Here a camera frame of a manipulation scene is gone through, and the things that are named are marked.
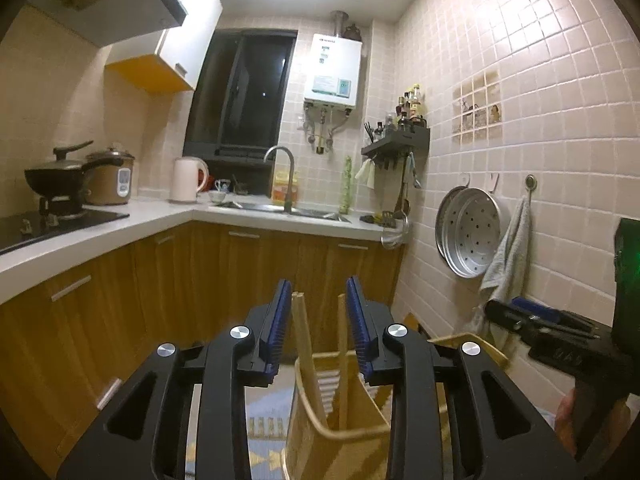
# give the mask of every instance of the chimney pipe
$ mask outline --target chimney pipe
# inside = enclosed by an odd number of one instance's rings
[[[336,38],[341,38],[342,31],[344,30],[344,24],[349,19],[349,15],[343,10],[334,10],[331,13],[331,17],[334,20],[334,36]]]

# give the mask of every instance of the towel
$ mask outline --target towel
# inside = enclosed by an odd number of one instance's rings
[[[531,202],[530,195],[526,195],[518,203],[509,228],[484,274],[479,290],[480,303],[474,309],[473,319],[468,325],[468,329],[472,332],[503,351],[510,346],[510,334],[486,321],[484,306],[489,300],[506,303],[522,294],[530,235]]]
[[[375,189],[376,187],[376,165],[373,160],[368,158],[362,163],[362,166],[356,173],[356,180],[363,182],[369,189]]]

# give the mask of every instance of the electric kettle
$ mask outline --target electric kettle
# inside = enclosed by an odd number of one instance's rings
[[[200,185],[198,185],[198,170],[202,170],[204,173],[204,178]],[[197,194],[206,186],[208,178],[209,168],[200,158],[195,156],[176,158],[169,200],[183,203],[196,202]]]

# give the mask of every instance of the gray towel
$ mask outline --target gray towel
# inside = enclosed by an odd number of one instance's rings
[[[509,333],[491,325],[484,318],[484,305],[489,300],[510,301],[522,293],[527,270],[531,234],[530,195],[522,197],[511,218],[509,228],[495,251],[494,259],[480,285],[480,303],[468,328],[498,349],[507,346]]]

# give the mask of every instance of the rice cooker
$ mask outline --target rice cooker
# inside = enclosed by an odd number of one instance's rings
[[[87,155],[87,161],[104,158],[120,158],[123,165],[99,166],[86,174],[84,201],[92,205],[126,204],[131,197],[133,161],[135,157],[116,144],[103,152]]]

